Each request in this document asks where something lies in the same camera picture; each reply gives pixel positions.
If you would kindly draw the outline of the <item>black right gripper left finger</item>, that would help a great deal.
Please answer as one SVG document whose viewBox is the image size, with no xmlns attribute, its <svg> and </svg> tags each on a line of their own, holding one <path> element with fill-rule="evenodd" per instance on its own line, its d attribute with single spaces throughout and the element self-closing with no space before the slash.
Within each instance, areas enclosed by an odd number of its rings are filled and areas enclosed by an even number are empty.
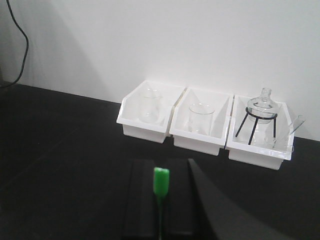
<svg viewBox="0 0 320 240">
<path fill-rule="evenodd" d="M 153 191 L 155 163 L 134 159 L 130 174 L 121 238 L 123 240 L 157 240 L 158 207 Z"/>
</svg>

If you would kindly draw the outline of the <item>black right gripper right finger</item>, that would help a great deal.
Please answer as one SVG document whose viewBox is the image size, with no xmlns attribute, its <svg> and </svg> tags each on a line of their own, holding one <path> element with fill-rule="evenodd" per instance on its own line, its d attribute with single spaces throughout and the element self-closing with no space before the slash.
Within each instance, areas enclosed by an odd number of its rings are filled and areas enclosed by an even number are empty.
<svg viewBox="0 0 320 240">
<path fill-rule="evenodd" d="M 195 190 L 188 159 L 170 158 L 165 166 L 170 177 L 164 210 L 164 238 L 210 240 L 213 235 Z"/>
</svg>

